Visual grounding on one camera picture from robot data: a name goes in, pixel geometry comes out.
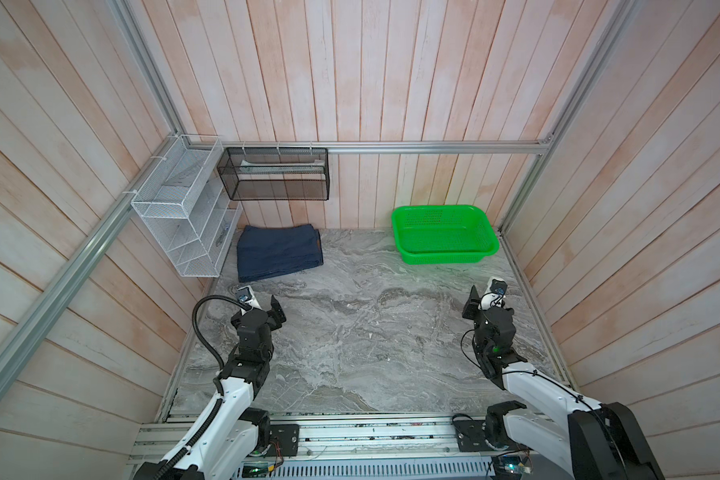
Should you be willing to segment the dark blue denim trousers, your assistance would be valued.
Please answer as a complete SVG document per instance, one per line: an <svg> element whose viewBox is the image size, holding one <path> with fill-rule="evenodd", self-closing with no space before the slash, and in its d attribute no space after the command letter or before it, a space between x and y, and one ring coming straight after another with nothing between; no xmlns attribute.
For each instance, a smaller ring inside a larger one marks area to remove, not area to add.
<svg viewBox="0 0 720 480"><path fill-rule="evenodd" d="M322 266L321 237L312 225L290 228L246 226L237 241L241 283L285 276Z"/></svg>

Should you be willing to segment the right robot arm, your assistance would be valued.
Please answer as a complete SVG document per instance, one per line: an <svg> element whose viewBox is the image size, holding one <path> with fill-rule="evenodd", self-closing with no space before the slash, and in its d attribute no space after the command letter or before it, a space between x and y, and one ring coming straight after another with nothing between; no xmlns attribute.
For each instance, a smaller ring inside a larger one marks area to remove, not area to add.
<svg viewBox="0 0 720 480"><path fill-rule="evenodd" d="M501 455L537 453L575 479L661 479L664 474L634 413L603 403L542 373L513 346L507 283L471 289L462 309L473 327L467 359L514 400L490 406L483 432Z"/></svg>

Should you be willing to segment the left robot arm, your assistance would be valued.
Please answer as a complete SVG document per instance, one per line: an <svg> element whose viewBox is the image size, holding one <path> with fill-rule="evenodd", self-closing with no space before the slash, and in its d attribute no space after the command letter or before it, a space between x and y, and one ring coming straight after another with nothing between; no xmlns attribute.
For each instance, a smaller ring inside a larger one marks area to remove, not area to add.
<svg viewBox="0 0 720 480"><path fill-rule="evenodd" d="M239 308L231 317L238 344L227 359L203 336L199 310L220 300ZM276 298L264 310L249 286L234 297L208 295L192 312L197 340L216 360L219 370L212 378L215 393L181 440L157 462L143 463L136 479L229 479L250 454L262 456L274 445L270 417L251 404L264 385L274 356L272 332L286 322Z"/></svg>

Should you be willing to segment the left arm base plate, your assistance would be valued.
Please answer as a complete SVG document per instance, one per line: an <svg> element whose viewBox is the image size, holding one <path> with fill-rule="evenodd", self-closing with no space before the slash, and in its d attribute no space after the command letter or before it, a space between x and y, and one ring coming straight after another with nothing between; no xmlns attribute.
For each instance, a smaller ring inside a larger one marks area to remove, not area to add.
<svg viewBox="0 0 720 480"><path fill-rule="evenodd" d="M298 455L300 426L295 423L270 425L258 452L264 458L291 458Z"/></svg>

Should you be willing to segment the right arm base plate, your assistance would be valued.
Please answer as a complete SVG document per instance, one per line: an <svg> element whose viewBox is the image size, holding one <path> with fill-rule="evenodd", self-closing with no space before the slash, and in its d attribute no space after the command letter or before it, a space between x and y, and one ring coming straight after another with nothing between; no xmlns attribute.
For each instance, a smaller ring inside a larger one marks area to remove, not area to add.
<svg viewBox="0 0 720 480"><path fill-rule="evenodd" d="M486 440L483 420L466 417L452 419L458 449L462 453L489 452L493 448Z"/></svg>

